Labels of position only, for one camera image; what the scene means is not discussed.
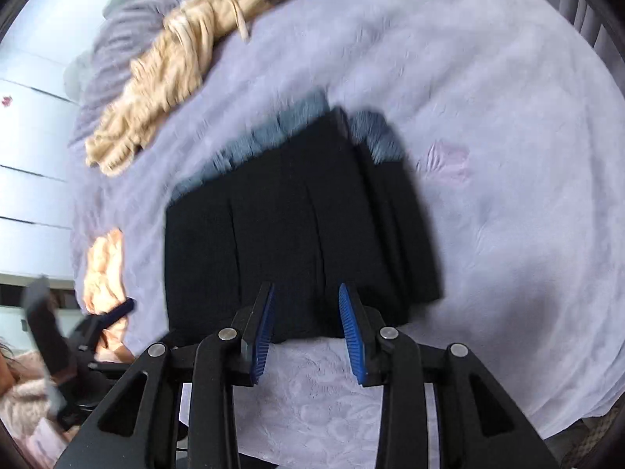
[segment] person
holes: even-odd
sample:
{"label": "person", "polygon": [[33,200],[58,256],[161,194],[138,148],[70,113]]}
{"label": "person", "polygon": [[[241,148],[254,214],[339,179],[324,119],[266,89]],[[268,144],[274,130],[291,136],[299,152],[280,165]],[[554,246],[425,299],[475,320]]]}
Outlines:
{"label": "person", "polygon": [[77,432],[48,418],[45,366],[36,351],[14,356],[0,340],[0,421],[36,469],[52,469]]}

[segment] orange cloth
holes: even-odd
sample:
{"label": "orange cloth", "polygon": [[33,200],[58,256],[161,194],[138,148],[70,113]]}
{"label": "orange cloth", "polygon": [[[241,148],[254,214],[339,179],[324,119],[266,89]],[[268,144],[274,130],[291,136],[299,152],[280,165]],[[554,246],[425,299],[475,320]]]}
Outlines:
{"label": "orange cloth", "polygon": [[[121,283],[123,266],[123,235],[113,229],[96,239],[87,254],[82,300],[91,314],[102,314],[126,301]],[[96,358],[106,362],[132,363],[134,356],[123,344],[128,319],[122,318],[102,332],[96,348]]]}

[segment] tan clothing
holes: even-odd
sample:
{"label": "tan clothing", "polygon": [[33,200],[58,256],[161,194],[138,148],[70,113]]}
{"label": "tan clothing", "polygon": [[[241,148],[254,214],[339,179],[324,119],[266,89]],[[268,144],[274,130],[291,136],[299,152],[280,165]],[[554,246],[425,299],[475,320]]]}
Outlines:
{"label": "tan clothing", "polygon": [[[97,238],[87,253],[82,300],[92,314],[110,312],[126,301],[121,283],[123,267],[123,235],[114,229]],[[104,330],[96,347],[96,358],[105,362],[132,363],[132,353],[122,343],[128,319],[122,318]]]}
{"label": "tan clothing", "polygon": [[169,111],[200,87],[215,41],[235,27],[247,39],[244,19],[268,7],[267,0],[185,0],[170,12],[152,47],[130,62],[132,78],[86,140],[87,165],[99,164],[108,176],[126,169]]}

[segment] black folded garment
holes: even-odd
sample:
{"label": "black folded garment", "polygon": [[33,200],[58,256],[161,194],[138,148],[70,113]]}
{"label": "black folded garment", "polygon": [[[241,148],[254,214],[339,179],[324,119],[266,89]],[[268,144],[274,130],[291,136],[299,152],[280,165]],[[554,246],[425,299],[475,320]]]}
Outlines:
{"label": "black folded garment", "polygon": [[274,342],[341,337],[343,282],[393,325],[440,296],[402,164],[374,165],[340,109],[167,210],[165,290],[179,343],[228,326],[264,281],[276,286]]}

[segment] white wall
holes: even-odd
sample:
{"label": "white wall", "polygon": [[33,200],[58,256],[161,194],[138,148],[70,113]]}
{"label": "white wall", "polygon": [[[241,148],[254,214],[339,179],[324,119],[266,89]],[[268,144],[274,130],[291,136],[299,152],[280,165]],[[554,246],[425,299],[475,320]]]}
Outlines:
{"label": "white wall", "polygon": [[[0,338],[18,353],[35,349],[30,335],[22,330],[22,319],[23,309],[0,306]],[[83,319],[83,315],[79,310],[57,310],[56,319],[61,333],[66,337]]]}
{"label": "white wall", "polygon": [[29,0],[2,45],[68,65],[91,48],[104,22],[102,9],[108,1]]}
{"label": "white wall", "polygon": [[58,97],[66,97],[66,66],[91,49],[108,1],[29,0],[0,43],[0,98],[12,98],[0,106],[0,165],[45,176],[0,168],[0,217],[35,222],[0,219],[0,274],[73,278],[65,182],[78,108]]}

